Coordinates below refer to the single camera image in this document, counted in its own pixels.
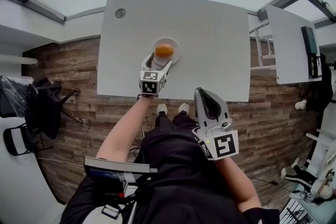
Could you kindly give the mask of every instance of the white table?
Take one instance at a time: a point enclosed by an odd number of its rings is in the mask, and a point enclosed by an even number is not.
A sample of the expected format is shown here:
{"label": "white table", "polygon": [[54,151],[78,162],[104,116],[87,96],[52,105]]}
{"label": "white table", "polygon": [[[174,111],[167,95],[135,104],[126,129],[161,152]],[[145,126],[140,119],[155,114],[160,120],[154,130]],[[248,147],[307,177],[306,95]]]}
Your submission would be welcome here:
{"label": "white table", "polygon": [[[125,16],[115,12],[125,9]],[[160,98],[193,100],[197,87],[248,101],[250,42],[244,9],[205,0],[109,0],[102,25],[97,94],[136,97],[140,63],[161,38],[180,46]]]}
{"label": "white table", "polygon": [[276,57],[277,83],[290,84],[321,80],[321,77],[309,78],[306,47],[301,31],[302,26],[309,26],[313,28],[316,37],[314,24],[274,6],[267,6],[266,11]]}

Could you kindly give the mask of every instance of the clear plastic wrap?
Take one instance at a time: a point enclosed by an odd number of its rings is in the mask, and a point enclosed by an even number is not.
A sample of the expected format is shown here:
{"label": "clear plastic wrap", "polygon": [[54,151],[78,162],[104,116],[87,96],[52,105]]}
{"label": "clear plastic wrap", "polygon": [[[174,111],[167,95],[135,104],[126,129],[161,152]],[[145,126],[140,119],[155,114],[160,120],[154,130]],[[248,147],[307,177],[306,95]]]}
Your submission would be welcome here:
{"label": "clear plastic wrap", "polygon": [[28,85],[33,83],[32,77],[0,76],[0,88],[12,105],[16,115],[24,118],[27,109]]}

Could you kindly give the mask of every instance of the wooden floor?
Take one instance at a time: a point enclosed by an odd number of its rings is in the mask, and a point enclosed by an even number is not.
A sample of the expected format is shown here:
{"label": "wooden floor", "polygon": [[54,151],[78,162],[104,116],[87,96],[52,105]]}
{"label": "wooden floor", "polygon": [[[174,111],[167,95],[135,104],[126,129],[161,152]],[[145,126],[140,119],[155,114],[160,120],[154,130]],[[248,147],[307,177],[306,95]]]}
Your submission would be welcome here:
{"label": "wooden floor", "polygon": [[[25,67],[26,76],[61,80],[62,95],[73,88],[81,89],[80,96],[70,98],[65,107],[75,117],[84,119],[84,124],[79,125],[63,116],[66,127],[60,128],[54,148],[41,152],[41,157],[83,164],[85,156],[95,156],[111,128],[134,104],[134,98],[96,95],[98,50],[99,38],[93,38],[63,45],[50,44],[24,53],[24,56],[39,61],[38,66]],[[263,53],[267,54],[265,44]],[[251,40],[251,65],[257,63],[255,41]],[[234,128],[239,134],[240,153],[234,160],[248,176],[276,180],[286,188],[292,187],[291,183],[279,179],[279,171],[297,156],[301,157],[302,164],[306,161],[312,143],[305,137],[305,132],[314,131],[317,123],[316,114],[294,109],[300,92],[304,92],[304,88],[299,85],[277,85],[275,71],[252,71],[249,102],[228,104]],[[145,131],[153,127],[156,106],[160,102],[167,104],[172,118],[184,101],[155,100],[143,124]],[[194,117],[193,102],[188,103]],[[141,137],[139,132],[134,143],[139,144]],[[41,163],[56,194],[67,202],[83,179],[84,169],[67,163],[45,160]],[[252,181],[263,206],[281,209],[288,201],[285,189],[255,179]]]}

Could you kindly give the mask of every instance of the shoe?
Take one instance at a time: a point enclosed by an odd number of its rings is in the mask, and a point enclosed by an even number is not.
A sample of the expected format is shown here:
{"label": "shoe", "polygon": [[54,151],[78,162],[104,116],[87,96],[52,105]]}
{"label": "shoe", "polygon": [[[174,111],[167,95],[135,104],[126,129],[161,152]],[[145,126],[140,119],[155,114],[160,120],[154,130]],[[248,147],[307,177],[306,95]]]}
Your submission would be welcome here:
{"label": "shoe", "polygon": [[185,111],[185,113],[189,115],[189,105],[186,103],[181,104],[179,107],[179,113],[181,113],[182,111]]}
{"label": "shoe", "polygon": [[282,179],[284,179],[286,175],[287,175],[286,168],[281,169],[281,171],[280,171],[280,177]]}
{"label": "shoe", "polygon": [[297,102],[296,104],[295,104],[295,109],[296,110],[300,110],[300,109],[306,109],[306,100],[303,100],[303,101],[301,101],[301,102]]}
{"label": "shoe", "polygon": [[166,115],[168,114],[167,106],[165,104],[159,104],[157,107],[156,116],[159,116],[160,112],[164,112]]}
{"label": "shoe", "polygon": [[290,167],[292,167],[292,168],[294,169],[294,166],[296,166],[296,165],[299,164],[299,160],[300,160],[300,158],[297,157],[297,158],[294,160],[294,162],[290,165]]}

